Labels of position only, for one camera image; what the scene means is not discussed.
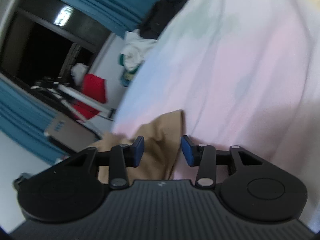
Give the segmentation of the grey laptop stand panel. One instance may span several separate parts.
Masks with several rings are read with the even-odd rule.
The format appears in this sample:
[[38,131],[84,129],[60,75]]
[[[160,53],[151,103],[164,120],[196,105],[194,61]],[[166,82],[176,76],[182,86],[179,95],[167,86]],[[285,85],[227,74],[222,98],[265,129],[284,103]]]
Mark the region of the grey laptop stand panel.
[[68,155],[76,154],[100,140],[97,133],[61,113],[51,121],[44,135]]

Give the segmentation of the dark clothes pile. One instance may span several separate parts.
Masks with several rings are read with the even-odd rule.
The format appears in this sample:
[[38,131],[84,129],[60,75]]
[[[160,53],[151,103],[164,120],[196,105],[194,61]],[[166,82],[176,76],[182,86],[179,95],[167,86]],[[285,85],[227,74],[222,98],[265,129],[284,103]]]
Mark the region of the dark clothes pile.
[[173,17],[188,0],[159,0],[139,26],[140,36],[157,40]]

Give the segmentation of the metal clothes drying rack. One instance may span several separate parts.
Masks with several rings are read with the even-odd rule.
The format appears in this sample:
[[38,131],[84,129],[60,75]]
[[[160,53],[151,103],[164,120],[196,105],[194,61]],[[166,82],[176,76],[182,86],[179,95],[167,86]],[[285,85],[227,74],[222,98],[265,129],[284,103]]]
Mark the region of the metal clothes drying rack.
[[112,108],[107,104],[102,104],[99,101],[94,100],[89,96],[81,93],[80,91],[72,87],[67,87],[58,81],[52,79],[44,79],[43,81],[38,81],[35,85],[31,86],[31,89],[45,91],[52,94],[52,96],[54,96],[62,105],[68,108],[82,122],[88,122],[89,119],[81,114],[78,110],[76,110],[73,105],[66,99],[66,96],[67,98],[72,98],[73,101],[84,103],[87,106],[99,111],[98,116],[109,121],[114,121],[114,115],[116,113],[115,108]]

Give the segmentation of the red cloth on rack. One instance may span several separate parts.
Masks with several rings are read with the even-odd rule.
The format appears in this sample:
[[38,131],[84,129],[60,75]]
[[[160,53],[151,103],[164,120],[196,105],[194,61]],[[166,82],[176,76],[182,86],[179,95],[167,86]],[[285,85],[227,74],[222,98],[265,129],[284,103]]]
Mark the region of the red cloth on rack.
[[[107,103],[107,92],[105,85],[105,79],[102,79],[93,74],[86,74],[82,81],[80,92],[100,103]],[[79,100],[74,101],[72,103],[72,106],[88,120],[100,113],[99,110]]]

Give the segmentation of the blue curtain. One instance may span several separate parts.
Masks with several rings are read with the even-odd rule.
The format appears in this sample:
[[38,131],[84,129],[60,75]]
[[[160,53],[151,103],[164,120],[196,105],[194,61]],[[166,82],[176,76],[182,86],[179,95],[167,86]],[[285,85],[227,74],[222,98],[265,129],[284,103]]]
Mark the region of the blue curtain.
[[[157,0],[61,0],[123,37],[140,24]],[[1,78],[1,131],[42,161],[53,165],[64,152],[44,136],[56,117],[49,106]]]

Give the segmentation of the tan knit sweater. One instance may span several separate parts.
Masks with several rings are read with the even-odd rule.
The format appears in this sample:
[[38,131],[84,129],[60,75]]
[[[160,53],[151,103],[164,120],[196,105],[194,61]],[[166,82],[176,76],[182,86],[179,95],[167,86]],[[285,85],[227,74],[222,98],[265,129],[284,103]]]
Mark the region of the tan knit sweater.
[[132,144],[139,136],[143,136],[145,147],[138,167],[128,167],[129,183],[134,180],[168,180],[172,177],[184,129],[182,110],[160,115],[150,123],[142,124],[134,135],[128,137],[123,133],[104,134],[101,140],[91,144],[99,152],[109,151],[119,144]]

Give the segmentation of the white and green clothes pile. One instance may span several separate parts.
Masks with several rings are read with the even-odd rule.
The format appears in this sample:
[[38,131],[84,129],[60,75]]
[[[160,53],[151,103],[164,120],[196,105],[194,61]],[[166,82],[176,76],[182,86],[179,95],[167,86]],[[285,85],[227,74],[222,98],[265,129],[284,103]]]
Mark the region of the white and green clothes pile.
[[125,33],[124,47],[119,55],[119,64],[124,68],[120,81],[124,87],[129,86],[156,43],[155,39],[141,37],[138,29]]

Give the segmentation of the pastel tie-dye bed sheet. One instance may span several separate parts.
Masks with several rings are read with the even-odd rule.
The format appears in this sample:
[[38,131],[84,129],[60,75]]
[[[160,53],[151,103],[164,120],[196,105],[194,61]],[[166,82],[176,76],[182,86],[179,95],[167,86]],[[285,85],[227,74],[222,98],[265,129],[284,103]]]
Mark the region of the pastel tie-dye bed sheet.
[[301,179],[301,216],[319,230],[319,8],[310,0],[189,0],[117,110],[132,136],[181,109],[185,133],[239,145]]

